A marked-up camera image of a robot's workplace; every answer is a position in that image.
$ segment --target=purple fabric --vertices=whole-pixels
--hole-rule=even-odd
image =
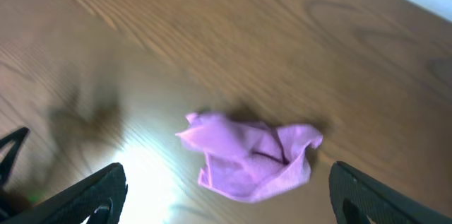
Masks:
[[[192,113],[190,126],[178,133],[184,146],[204,152],[206,166],[198,183],[230,199],[254,203],[309,181],[308,146],[317,148],[321,133],[307,124],[275,129],[264,123],[238,123],[220,113]]]

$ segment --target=wood grain pattern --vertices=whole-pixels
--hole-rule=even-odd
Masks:
[[[45,198],[121,161],[124,223],[334,223],[344,160],[452,216],[452,88],[432,69],[452,25],[403,0],[0,0],[0,29],[0,130],[33,130],[10,189]],[[174,133],[205,108],[323,127],[312,181],[256,205],[197,187]]]

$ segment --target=crumpled cloth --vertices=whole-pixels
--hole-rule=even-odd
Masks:
[[[271,129],[263,122],[239,123],[215,112],[186,116],[189,128],[176,135],[190,150],[204,152],[198,183],[229,199],[255,203],[309,181],[305,150],[321,133],[308,124]]]

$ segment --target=wood grain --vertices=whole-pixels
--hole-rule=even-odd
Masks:
[[[452,25],[406,1],[0,0],[0,29],[0,130],[33,130],[10,189],[44,199],[120,161],[124,223],[334,223],[344,160],[452,216],[452,88],[432,69]],[[205,108],[322,127],[311,182],[256,205],[197,187],[174,133]]]

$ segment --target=black object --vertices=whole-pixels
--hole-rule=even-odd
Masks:
[[[333,165],[330,198],[339,224],[452,224],[437,213],[344,162]]]
[[[0,140],[0,148],[14,141],[0,163],[0,185],[9,177],[14,160],[29,130],[21,128]],[[0,197],[1,224],[117,224],[126,200],[126,175],[113,163],[28,211],[17,213],[8,199]]]

